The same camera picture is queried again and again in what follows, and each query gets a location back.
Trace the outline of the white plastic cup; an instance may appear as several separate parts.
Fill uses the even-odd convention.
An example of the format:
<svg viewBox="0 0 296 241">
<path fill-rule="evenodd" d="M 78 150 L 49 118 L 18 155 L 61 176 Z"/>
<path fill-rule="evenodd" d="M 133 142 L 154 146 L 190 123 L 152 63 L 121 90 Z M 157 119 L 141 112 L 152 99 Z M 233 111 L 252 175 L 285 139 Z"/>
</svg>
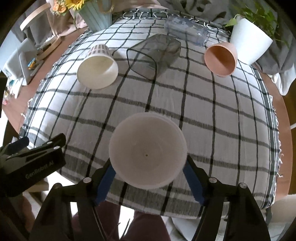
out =
<svg viewBox="0 0 296 241">
<path fill-rule="evenodd" d="M 175 180 L 185 165 L 187 152 L 181 129 L 156 113 L 137 113 L 123 120 L 108 146 L 116 174 L 144 190 L 164 187 Z"/>
</svg>

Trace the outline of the plaid paper cup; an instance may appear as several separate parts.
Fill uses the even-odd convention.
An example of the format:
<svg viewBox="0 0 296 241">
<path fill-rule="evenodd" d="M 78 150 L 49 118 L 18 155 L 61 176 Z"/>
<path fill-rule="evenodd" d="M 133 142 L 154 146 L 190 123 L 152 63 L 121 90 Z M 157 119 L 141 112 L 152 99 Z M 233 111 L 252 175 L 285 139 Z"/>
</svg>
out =
<svg viewBox="0 0 296 241">
<path fill-rule="evenodd" d="M 103 89 L 114 83 L 118 64 L 105 44 L 93 46 L 77 70 L 78 81 L 89 89 Z"/>
</svg>

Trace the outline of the smoky grey glass cup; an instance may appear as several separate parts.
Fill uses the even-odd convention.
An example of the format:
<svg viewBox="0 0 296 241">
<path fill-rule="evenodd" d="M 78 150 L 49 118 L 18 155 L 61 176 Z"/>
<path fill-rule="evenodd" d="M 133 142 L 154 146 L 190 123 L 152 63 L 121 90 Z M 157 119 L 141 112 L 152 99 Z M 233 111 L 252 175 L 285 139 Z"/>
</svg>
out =
<svg viewBox="0 0 296 241">
<path fill-rule="evenodd" d="M 175 38 L 155 34 L 126 51 L 129 68 L 148 80 L 164 73 L 180 56 L 181 43 Z"/>
</svg>

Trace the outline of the round wooden tray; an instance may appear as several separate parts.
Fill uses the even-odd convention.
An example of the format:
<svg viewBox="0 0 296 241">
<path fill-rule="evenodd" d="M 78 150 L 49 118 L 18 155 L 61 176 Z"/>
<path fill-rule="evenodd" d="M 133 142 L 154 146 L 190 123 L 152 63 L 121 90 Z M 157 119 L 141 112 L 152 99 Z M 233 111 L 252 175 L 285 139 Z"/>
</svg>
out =
<svg viewBox="0 0 296 241">
<path fill-rule="evenodd" d="M 36 56 L 36 60 L 41 61 L 47 58 L 60 44 L 61 37 L 59 35 L 53 35 L 52 38 L 41 47 L 40 52 Z"/>
</svg>

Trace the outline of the black white checked tablecloth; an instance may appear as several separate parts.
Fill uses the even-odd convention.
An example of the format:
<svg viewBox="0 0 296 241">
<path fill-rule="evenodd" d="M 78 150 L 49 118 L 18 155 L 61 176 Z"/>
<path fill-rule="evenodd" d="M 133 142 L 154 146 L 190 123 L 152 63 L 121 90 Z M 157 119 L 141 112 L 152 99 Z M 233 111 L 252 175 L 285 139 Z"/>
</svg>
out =
<svg viewBox="0 0 296 241">
<path fill-rule="evenodd" d="M 165 44 L 164 18 L 119 18 L 82 34 L 41 82 L 20 135 L 39 147 L 64 134 L 62 176 L 78 183 L 109 165 L 116 174 L 107 201 L 151 214 L 196 218 L 184 175 L 187 159 L 219 183 L 244 184 L 260 209 L 274 204 L 280 164 L 276 115 L 269 93 L 249 65 L 213 74 L 204 54 L 227 43 L 220 30 L 206 47 L 184 40 L 162 74 L 144 78 L 146 40 Z"/>
</svg>

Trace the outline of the yellow sunflower bouquet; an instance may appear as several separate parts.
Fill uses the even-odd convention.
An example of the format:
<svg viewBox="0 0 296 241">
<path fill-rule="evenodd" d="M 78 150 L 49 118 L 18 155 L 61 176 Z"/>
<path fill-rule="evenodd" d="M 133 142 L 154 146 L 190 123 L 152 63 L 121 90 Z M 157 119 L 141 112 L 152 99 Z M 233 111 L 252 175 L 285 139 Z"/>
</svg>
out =
<svg viewBox="0 0 296 241">
<path fill-rule="evenodd" d="M 66 15 L 68 11 L 73 10 L 79 13 L 81 9 L 86 6 L 88 0 L 54 0 L 52 6 L 52 12 L 55 15 Z"/>
</svg>

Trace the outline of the light blue ribbed vase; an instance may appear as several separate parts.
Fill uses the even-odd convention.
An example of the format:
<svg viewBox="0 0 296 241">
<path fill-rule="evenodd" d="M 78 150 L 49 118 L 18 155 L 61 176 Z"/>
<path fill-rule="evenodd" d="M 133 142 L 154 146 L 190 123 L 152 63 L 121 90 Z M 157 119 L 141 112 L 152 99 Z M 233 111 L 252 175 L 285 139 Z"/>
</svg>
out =
<svg viewBox="0 0 296 241">
<path fill-rule="evenodd" d="M 112 24 L 113 1 L 90 1 L 79 14 L 92 32 L 107 29 Z"/>
</svg>

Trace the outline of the grey patterned blanket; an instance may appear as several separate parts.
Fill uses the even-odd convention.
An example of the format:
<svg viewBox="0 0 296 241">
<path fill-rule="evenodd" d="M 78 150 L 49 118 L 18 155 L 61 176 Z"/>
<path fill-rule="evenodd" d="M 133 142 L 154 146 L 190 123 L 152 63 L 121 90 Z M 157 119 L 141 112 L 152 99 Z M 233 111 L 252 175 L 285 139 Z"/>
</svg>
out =
<svg viewBox="0 0 296 241">
<path fill-rule="evenodd" d="M 239 61 L 257 63 L 281 95 L 295 80 L 295 37 L 280 13 L 265 1 L 161 1 L 161 6 L 232 27 Z"/>
</svg>

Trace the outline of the white plant pot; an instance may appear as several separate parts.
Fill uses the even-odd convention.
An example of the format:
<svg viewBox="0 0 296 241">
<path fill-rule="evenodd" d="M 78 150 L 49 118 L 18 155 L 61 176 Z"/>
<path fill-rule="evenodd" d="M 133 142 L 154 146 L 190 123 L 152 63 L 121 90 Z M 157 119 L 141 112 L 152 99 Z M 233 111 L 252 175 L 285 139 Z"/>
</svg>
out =
<svg viewBox="0 0 296 241">
<path fill-rule="evenodd" d="M 233 27 L 230 43 L 237 50 L 238 60 L 251 65 L 267 51 L 273 39 L 255 24 L 242 18 Z"/>
</svg>

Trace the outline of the green potted plant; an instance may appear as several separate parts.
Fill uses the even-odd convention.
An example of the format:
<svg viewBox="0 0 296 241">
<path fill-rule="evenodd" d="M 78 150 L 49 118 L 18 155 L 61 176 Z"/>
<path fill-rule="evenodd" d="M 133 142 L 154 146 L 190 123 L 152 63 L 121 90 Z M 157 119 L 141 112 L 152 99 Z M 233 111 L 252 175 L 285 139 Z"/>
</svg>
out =
<svg viewBox="0 0 296 241">
<path fill-rule="evenodd" d="M 265 10 L 259 1 L 254 1 L 255 10 L 252 10 L 243 1 L 235 1 L 233 8 L 237 14 L 231 18 L 224 27 L 229 28 L 238 24 L 238 17 L 245 18 L 257 27 L 260 28 L 267 36 L 276 42 L 284 43 L 288 48 L 290 47 L 285 39 L 280 39 L 278 32 L 278 21 L 275 19 L 271 10 Z"/>
</svg>

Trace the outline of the clear plastic tumbler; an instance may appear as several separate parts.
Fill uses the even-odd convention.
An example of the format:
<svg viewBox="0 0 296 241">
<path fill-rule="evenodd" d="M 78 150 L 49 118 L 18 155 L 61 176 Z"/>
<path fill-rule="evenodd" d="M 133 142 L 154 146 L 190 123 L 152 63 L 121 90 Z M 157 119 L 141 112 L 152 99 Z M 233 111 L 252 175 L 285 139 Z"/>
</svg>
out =
<svg viewBox="0 0 296 241">
<path fill-rule="evenodd" d="M 201 47 L 206 45 L 210 36 L 205 27 L 179 16 L 169 16 L 165 21 L 165 30 L 169 35 Z"/>
</svg>

